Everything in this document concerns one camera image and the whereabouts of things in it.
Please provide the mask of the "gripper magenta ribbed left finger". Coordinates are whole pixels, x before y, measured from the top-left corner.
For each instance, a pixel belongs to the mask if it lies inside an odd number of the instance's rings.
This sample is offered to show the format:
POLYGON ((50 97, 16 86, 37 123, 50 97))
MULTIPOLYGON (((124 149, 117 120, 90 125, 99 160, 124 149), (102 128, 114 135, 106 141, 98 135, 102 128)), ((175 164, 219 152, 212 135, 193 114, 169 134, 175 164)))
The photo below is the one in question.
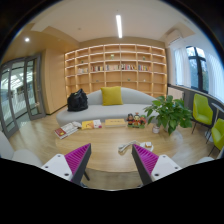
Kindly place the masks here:
POLYGON ((87 163, 91 155, 91 144, 83 145, 65 155, 66 162, 72 172, 71 181, 77 185, 81 184, 83 176, 88 178, 85 173, 87 163))

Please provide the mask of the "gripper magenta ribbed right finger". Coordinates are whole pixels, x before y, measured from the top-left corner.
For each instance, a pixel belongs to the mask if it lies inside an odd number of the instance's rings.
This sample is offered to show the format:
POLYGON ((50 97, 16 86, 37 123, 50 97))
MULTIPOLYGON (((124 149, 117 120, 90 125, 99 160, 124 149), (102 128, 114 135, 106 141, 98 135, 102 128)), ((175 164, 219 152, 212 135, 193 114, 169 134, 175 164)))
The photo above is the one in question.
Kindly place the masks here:
POLYGON ((132 156, 143 185, 150 184, 152 182, 151 173, 159 156, 136 144, 132 145, 132 156))

